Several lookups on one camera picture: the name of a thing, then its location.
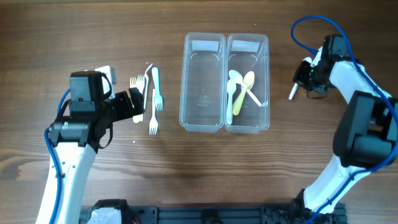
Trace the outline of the yellow plastic fork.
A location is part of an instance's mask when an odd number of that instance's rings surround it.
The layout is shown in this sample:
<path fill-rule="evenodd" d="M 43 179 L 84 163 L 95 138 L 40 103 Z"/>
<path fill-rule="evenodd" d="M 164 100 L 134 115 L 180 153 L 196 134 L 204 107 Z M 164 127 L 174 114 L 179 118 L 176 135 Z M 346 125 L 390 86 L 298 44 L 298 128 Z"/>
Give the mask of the yellow plastic fork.
<path fill-rule="evenodd" d="M 130 88 L 137 88 L 137 78 L 136 77 L 131 77 L 130 78 Z M 136 116 L 134 116 L 132 119 L 133 119 L 133 122 L 134 123 L 139 123 L 138 122 L 138 116 L 139 115 L 136 115 Z"/>

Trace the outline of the yellow plastic spoon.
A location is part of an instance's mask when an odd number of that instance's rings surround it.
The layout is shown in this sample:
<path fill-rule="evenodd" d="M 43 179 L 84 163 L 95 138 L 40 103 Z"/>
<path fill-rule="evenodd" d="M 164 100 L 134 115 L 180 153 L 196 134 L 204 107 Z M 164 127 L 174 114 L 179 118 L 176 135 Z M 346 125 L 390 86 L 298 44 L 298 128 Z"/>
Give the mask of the yellow plastic spoon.
<path fill-rule="evenodd" d="M 233 106 L 233 115 L 237 116 L 241 111 L 241 107 L 243 104 L 244 97 L 246 95 L 247 88 L 255 81 L 255 74 L 253 71 L 247 72 L 243 77 L 243 89 L 241 90 L 236 104 Z"/>

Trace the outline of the white plastic spoon long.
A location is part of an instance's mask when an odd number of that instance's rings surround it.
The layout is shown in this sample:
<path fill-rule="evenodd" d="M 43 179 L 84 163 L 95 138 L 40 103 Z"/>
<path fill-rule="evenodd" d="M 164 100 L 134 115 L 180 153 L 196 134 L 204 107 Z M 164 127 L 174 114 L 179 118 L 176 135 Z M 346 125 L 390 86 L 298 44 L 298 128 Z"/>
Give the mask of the white plastic spoon long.
<path fill-rule="evenodd" d="M 243 76 L 236 70 L 230 70 L 228 72 L 229 78 L 234 80 L 237 84 L 241 85 L 241 89 L 243 89 Z M 257 99 L 253 92 L 249 91 L 246 93 L 251 97 L 251 99 L 258 105 L 258 107 L 262 107 L 261 102 Z"/>

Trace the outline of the white plastic spoon thick handle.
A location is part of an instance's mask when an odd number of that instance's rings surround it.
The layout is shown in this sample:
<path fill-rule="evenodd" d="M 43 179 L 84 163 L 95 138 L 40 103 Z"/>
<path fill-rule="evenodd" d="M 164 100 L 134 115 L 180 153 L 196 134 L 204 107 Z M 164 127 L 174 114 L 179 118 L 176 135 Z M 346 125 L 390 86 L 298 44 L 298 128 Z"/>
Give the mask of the white plastic spoon thick handle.
<path fill-rule="evenodd" d="M 226 122 L 227 124 L 232 124 L 233 122 L 233 94 L 236 91 L 236 82 L 233 79 L 227 82 L 227 109 L 226 109 Z"/>

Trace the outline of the white plastic fork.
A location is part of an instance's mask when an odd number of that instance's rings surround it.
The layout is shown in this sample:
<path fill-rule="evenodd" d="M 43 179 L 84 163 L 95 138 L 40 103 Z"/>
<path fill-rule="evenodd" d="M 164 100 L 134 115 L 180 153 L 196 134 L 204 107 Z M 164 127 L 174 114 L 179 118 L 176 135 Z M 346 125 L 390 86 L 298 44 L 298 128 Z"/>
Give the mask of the white plastic fork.
<path fill-rule="evenodd" d="M 152 117 L 150 119 L 150 123 L 149 123 L 149 134 L 150 135 L 156 135 L 157 131 L 158 131 L 158 120 L 156 118 L 156 103 L 155 103 L 155 97 L 156 97 L 156 93 L 155 93 L 155 89 L 152 90 Z"/>
<path fill-rule="evenodd" d="M 144 91 L 144 85 L 145 85 L 145 80 L 144 80 L 144 76 L 143 75 L 139 75 L 137 77 L 137 88 L 140 91 L 141 94 L 143 94 Z M 138 122 L 143 121 L 143 114 L 140 114 L 138 116 Z"/>

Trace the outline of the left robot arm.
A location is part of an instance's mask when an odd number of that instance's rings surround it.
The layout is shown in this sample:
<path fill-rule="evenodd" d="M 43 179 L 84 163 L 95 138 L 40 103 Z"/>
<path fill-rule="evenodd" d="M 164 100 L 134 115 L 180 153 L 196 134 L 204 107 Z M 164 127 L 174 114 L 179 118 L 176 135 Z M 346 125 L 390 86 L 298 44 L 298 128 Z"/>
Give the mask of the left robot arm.
<path fill-rule="evenodd" d="M 113 93 L 113 83 L 100 71 L 70 75 L 54 122 L 45 130 L 50 153 L 49 175 L 37 223 L 77 223 L 86 181 L 100 141 L 113 132 L 113 124 L 144 112 L 137 87 Z"/>

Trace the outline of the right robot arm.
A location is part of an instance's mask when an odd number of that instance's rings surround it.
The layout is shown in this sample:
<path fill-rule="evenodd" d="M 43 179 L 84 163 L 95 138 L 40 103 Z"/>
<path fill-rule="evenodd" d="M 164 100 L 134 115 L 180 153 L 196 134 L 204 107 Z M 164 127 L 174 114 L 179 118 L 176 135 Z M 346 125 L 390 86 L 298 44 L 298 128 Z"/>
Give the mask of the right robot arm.
<path fill-rule="evenodd" d="M 333 86 L 348 104 L 333 137 L 330 162 L 290 204 L 292 220 L 318 222 L 357 182 L 395 161 L 397 99 L 381 90 L 360 63 L 342 55 L 303 59 L 294 83 L 308 90 Z"/>

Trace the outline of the left clear plastic container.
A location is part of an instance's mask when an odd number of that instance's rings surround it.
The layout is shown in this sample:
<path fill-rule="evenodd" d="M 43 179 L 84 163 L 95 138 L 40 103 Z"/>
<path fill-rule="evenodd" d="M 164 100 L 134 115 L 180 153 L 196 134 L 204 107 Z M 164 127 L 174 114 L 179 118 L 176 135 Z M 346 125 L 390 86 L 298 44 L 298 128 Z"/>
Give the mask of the left clear plastic container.
<path fill-rule="evenodd" d="M 225 42 L 222 34 L 185 36 L 179 122 L 186 131 L 215 133 L 224 125 Z"/>

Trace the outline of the clear plastic container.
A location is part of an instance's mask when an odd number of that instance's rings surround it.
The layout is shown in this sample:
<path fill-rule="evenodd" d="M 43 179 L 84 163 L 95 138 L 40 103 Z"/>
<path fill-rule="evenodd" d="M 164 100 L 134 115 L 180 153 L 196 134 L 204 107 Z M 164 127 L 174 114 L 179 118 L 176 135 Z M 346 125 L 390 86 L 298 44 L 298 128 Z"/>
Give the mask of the clear plastic container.
<path fill-rule="evenodd" d="M 230 70 L 238 71 L 243 77 L 253 71 L 255 81 L 251 91 L 262 107 L 258 107 L 246 93 L 241 111 L 237 116 L 233 115 L 232 124 L 227 124 L 225 112 L 225 128 L 231 133 L 258 134 L 270 126 L 269 40 L 261 34 L 230 34 L 226 53 L 227 82 Z M 241 90 L 241 85 L 236 83 L 233 106 Z"/>
<path fill-rule="evenodd" d="M 185 36 L 179 122 L 186 131 L 215 133 L 224 125 L 225 42 L 222 34 Z"/>

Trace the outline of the right clear plastic container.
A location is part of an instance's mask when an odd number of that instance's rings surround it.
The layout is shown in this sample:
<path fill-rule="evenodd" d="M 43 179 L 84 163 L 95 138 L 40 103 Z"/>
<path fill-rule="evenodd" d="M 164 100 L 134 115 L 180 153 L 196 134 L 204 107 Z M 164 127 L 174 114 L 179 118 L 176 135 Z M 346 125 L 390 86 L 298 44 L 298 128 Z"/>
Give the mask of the right clear plastic container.
<path fill-rule="evenodd" d="M 233 115 L 232 124 L 227 124 L 225 112 L 225 128 L 231 133 L 258 134 L 270 126 L 269 40 L 261 34 L 230 34 L 226 53 L 227 82 L 230 70 L 238 71 L 243 77 L 253 71 L 255 81 L 251 91 L 262 107 L 258 107 L 246 93 L 241 111 L 237 116 Z M 241 85 L 236 83 L 233 106 L 241 90 Z"/>

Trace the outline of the light blue plastic fork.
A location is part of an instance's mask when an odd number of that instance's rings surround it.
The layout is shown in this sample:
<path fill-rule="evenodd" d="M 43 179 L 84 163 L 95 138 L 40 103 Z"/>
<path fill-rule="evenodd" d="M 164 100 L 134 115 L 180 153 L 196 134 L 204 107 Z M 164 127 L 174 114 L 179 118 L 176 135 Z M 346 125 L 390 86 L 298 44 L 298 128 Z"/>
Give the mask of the light blue plastic fork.
<path fill-rule="evenodd" d="M 152 79 L 155 87 L 155 106 L 158 111 L 163 110 L 163 97 L 160 94 L 160 78 L 159 69 L 157 67 L 152 67 Z"/>

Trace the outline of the white fork on its side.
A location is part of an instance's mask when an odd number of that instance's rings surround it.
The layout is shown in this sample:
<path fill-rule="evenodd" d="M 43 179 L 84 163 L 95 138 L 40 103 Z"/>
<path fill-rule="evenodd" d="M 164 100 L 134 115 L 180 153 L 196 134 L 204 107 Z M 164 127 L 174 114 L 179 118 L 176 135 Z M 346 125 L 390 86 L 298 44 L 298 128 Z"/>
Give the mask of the white fork on its side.
<path fill-rule="evenodd" d="M 148 75 L 148 73 L 149 73 L 149 70 L 152 68 L 152 66 L 153 66 L 153 63 L 150 64 L 147 67 L 147 69 L 145 70 L 145 73 L 144 73 L 144 80 L 145 80 L 145 88 L 144 88 L 145 92 L 144 92 L 144 104 L 143 104 L 144 105 L 144 110 L 146 110 L 147 97 L 148 97 L 148 86 L 149 86 L 149 75 Z"/>

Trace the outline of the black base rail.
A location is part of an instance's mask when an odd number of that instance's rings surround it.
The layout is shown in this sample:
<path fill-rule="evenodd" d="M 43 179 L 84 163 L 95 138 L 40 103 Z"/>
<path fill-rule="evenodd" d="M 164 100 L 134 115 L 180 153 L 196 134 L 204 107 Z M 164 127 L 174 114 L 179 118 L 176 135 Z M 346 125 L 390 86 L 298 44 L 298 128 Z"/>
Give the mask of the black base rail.
<path fill-rule="evenodd" d="M 316 214 L 304 207 L 302 199 L 286 204 L 261 206 L 156 207 L 129 206 L 126 200 L 99 200 L 83 208 L 79 223 L 347 223 L 346 208 L 338 204 L 332 212 Z"/>

